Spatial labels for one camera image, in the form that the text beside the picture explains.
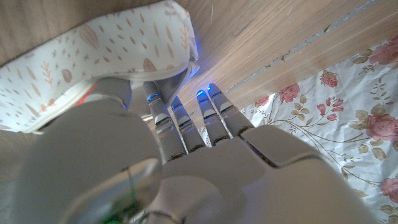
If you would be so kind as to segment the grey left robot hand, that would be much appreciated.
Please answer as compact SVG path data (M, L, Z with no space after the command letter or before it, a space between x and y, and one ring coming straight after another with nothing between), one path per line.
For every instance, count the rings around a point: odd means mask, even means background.
M172 119L154 83L157 134L127 110L127 80L97 81L32 145L13 223L375 223L319 152L274 126L254 127L211 84L200 104L206 146L179 101Z

